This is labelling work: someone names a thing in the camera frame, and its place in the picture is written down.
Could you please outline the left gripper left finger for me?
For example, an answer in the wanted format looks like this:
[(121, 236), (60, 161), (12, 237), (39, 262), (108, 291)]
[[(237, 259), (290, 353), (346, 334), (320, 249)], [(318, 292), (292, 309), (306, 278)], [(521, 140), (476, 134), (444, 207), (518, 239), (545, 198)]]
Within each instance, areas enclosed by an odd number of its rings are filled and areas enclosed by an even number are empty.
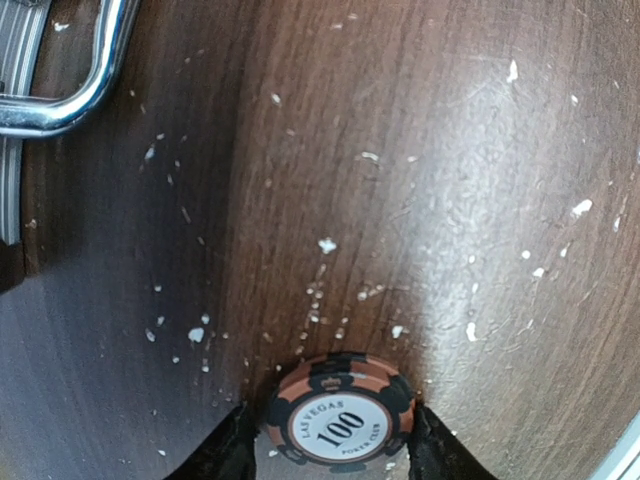
[(165, 480), (254, 480), (257, 436), (253, 412), (242, 403)]

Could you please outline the aluminium poker case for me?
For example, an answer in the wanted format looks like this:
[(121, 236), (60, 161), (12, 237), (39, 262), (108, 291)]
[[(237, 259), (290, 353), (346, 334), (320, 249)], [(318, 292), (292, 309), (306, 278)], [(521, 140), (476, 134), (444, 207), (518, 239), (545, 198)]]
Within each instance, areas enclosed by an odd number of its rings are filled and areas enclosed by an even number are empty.
[(89, 117), (122, 70), (136, 1), (1, 4), (1, 242), (20, 243), (23, 144)]

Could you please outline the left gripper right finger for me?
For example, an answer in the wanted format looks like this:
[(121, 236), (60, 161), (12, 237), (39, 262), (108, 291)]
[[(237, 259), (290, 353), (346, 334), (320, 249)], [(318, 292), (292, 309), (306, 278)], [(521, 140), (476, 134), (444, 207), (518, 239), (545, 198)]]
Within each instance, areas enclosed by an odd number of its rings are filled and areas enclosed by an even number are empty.
[(425, 404), (407, 442), (412, 480), (497, 480)]

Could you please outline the red chip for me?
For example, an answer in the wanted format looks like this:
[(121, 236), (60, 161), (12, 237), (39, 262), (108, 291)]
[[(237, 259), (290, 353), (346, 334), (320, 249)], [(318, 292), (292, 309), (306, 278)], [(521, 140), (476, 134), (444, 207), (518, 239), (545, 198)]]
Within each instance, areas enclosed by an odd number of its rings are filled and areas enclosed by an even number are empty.
[(303, 362), (281, 379), (266, 407), (266, 431), (297, 465), (351, 473), (405, 446), (415, 407), (415, 394), (394, 365), (337, 352)]

